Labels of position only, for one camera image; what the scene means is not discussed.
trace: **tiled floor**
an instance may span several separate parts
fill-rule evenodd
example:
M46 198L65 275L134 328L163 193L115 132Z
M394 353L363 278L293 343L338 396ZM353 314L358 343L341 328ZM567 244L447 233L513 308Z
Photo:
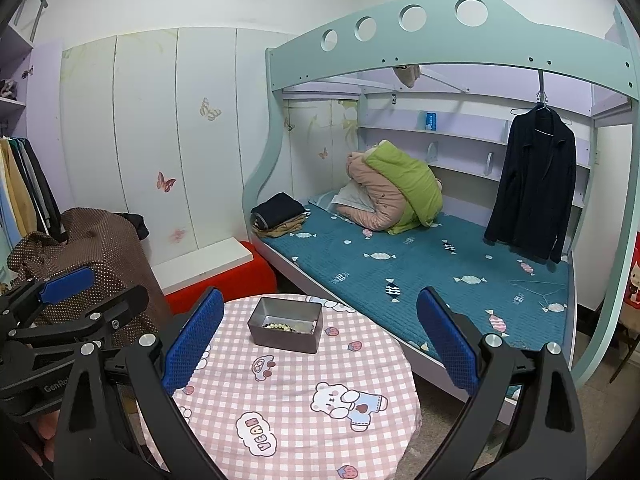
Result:
M578 332L576 361L589 338ZM578 390L587 437L588 473L598 468L616 446L640 407L640 368L628 364L618 378L609 378L620 362L618 351L609 349L596 372ZM438 449L462 409L462 403L436 386L414 376L422 408L422 429L414 436L402 458L395 480L413 480ZM479 465L490 462L481 456Z

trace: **green blanket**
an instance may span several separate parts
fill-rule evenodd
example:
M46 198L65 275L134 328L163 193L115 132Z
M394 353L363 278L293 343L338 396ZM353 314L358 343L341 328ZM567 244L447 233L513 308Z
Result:
M391 181L408 202L398 224L389 229L391 234L399 234L420 224L431 225L442 209L442 193L425 162L407 155L388 140L367 152L364 161Z

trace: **car print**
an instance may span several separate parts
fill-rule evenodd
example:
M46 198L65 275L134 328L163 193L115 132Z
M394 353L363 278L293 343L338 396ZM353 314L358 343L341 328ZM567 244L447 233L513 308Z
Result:
M266 381L267 377L271 377L271 369L276 365L275 357L272 355L263 355L258 357L251 365L251 370L255 375L256 381Z

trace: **round table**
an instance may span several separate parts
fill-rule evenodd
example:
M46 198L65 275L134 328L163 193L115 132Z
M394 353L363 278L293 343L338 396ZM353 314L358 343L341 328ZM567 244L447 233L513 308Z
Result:
M230 479L392 478L420 426L400 345L343 304L273 297L324 305L318 353L256 346L247 321L260 296L226 303L189 384L174 393L193 433Z

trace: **brown polka dot fabric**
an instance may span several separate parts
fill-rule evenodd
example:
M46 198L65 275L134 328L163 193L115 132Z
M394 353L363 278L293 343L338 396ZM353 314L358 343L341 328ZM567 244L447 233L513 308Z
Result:
M68 300L44 309L36 324L79 319L96 303L128 286L143 285L149 294L146 310L113 335L113 344L126 346L143 333L157 333L171 318L171 310L142 250L133 225L99 209L73 208L62 215L68 243L60 244L43 233L30 233L7 258L7 267L18 274L17 286L29 278L55 278L81 267L90 267L95 283Z

